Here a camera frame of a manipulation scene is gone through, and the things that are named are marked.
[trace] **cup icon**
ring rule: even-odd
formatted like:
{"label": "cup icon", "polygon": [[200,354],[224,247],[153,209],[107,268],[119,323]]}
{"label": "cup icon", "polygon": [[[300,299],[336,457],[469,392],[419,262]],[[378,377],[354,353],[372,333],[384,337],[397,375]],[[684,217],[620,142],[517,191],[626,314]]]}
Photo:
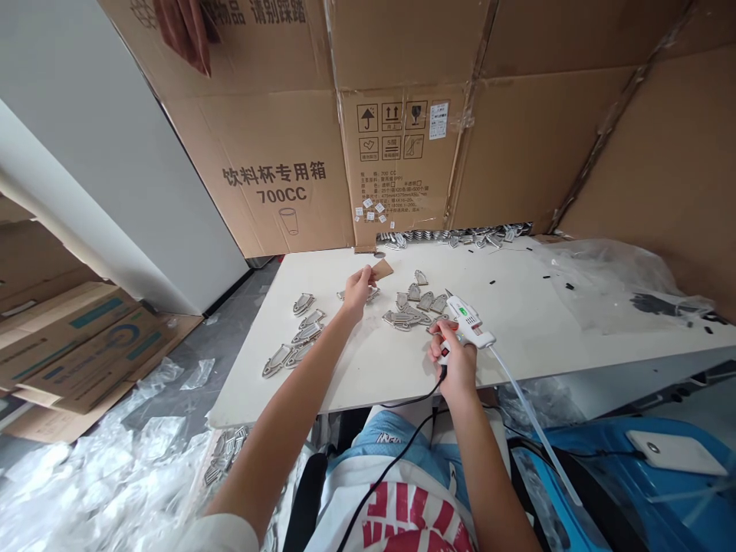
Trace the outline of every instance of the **cup icon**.
{"label": "cup icon", "polygon": [[278,210],[278,214],[281,216],[281,221],[284,223],[287,231],[291,235],[297,235],[299,233],[299,221],[297,220],[297,210],[293,207],[283,207]]}

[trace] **red fabric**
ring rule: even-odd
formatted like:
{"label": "red fabric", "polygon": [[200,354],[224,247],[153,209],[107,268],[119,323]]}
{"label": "red fabric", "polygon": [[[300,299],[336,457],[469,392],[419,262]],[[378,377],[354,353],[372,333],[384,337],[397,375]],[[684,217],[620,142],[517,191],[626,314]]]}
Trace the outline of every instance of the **red fabric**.
{"label": "red fabric", "polygon": [[153,0],[164,43],[197,71],[212,76],[209,45],[219,44],[215,22],[199,0]]}

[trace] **white table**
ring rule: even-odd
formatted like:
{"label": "white table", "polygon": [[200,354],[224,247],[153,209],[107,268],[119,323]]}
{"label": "white table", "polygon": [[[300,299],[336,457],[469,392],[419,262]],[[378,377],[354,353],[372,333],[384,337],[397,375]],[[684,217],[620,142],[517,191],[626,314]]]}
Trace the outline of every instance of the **white table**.
{"label": "white table", "polygon": [[[447,288],[475,307],[484,328],[498,338],[496,349],[519,380],[603,366],[624,366],[630,376],[637,363],[644,366],[645,361],[685,354],[697,360],[703,354],[710,364],[693,369],[694,373],[736,355],[736,327],[720,324],[708,323],[712,335],[701,322],[693,328],[662,332],[609,336],[581,332],[551,280],[543,279],[545,267],[526,247],[541,245],[532,238],[518,238],[500,251],[490,246],[452,249],[416,241],[403,251],[380,248],[395,272],[380,281],[381,295],[366,306],[363,321],[337,364],[322,411],[417,397],[435,385],[435,368],[426,358],[429,335],[425,327],[416,326],[407,333],[381,319],[389,309],[396,310],[396,292],[406,291],[417,268],[429,280],[422,293],[429,290],[436,296]],[[336,293],[344,289],[347,276],[377,261],[370,255],[355,255],[352,249],[287,255],[210,412],[210,424],[221,428],[254,422],[289,376],[290,371],[281,370],[263,379],[261,371],[279,346],[290,343],[297,333],[300,319],[291,312],[302,292],[316,297],[313,308],[327,313],[323,322],[329,323],[340,308]],[[632,307],[632,316],[647,315]],[[505,381],[490,352],[480,352],[478,386]]]}

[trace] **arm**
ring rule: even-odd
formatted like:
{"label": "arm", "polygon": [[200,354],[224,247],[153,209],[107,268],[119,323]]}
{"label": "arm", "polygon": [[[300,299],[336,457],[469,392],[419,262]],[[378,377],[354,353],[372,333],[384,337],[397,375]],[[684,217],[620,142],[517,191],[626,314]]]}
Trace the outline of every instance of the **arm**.
{"label": "arm", "polygon": [[[436,362],[443,339],[458,343],[457,324],[442,321],[443,337],[435,335],[429,357]],[[498,450],[491,425],[475,390],[475,363],[478,351],[472,344],[453,347],[447,366],[447,377],[439,390],[450,408],[452,424],[458,438],[460,459],[465,472],[471,512],[478,546],[488,550],[540,549],[511,480],[508,478],[501,451]]]}
{"label": "arm", "polygon": [[263,543],[281,489],[320,411],[337,360],[363,318],[369,284],[374,284],[369,266],[348,278],[340,311],[266,405],[205,515],[235,514],[253,527],[258,542]]}

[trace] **small white label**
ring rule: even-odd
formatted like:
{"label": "small white label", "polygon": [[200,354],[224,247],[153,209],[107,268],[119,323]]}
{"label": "small white label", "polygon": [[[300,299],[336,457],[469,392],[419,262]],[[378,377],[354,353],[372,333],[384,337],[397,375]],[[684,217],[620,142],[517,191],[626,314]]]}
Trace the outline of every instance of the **small white label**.
{"label": "small white label", "polygon": [[450,103],[438,103],[429,108],[429,139],[438,140],[447,136],[447,113]]}

